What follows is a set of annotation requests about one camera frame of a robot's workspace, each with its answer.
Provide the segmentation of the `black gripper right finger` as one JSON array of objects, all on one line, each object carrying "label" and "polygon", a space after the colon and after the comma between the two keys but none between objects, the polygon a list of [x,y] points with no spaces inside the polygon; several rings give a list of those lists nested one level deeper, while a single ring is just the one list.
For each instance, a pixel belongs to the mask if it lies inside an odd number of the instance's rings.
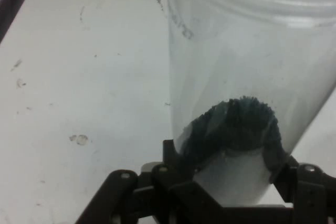
[{"label": "black gripper right finger", "polygon": [[290,156],[272,183],[292,203],[286,223],[335,223],[335,177],[320,167]]}]

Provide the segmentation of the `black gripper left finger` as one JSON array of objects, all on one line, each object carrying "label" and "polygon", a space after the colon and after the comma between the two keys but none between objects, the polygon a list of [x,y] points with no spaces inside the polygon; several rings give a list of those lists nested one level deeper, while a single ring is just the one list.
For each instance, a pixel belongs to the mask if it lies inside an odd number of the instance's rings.
[{"label": "black gripper left finger", "polygon": [[107,177],[77,223],[223,223],[222,207],[175,168],[173,141],[163,142],[163,161],[137,175],[116,170]]}]

